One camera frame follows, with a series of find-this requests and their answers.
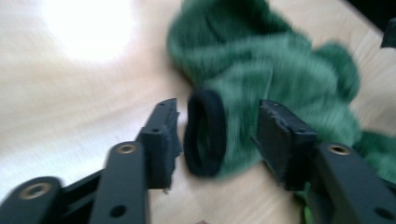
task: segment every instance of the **green fabric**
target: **green fabric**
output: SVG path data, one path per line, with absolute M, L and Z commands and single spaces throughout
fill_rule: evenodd
M 396 182 L 396 139 L 361 134 L 348 109 L 360 78 L 347 51 L 336 43 L 312 49 L 263 0 L 185 0 L 167 50 L 196 89 L 213 90 L 223 102 L 227 150 L 217 177 L 262 159 L 250 136 L 256 134 L 260 99 L 269 99 L 314 128 L 319 141 L 355 145 L 381 177 Z M 201 149 L 207 146 L 205 127 Z M 304 212 L 312 220 L 309 209 Z

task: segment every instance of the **light wood surface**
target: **light wood surface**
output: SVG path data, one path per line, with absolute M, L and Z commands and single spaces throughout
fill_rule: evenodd
M 361 71 L 351 105 L 365 129 L 396 135 L 396 51 L 337 0 L 271 0 L 314 44 L 344 43 Z M 165 37 L 180 0 L 0 3 L 0 201 L 21 182 L 64 185 L 100 169 L 133 140 L 155 104 L 176 97 L 178 133 L 191 86 L 172 66 Z M 168 195 L 151 190 L 153 223 L 299 223 L 300 207 L 262 164 L 223 181 L 192 177 L 177 159 Z

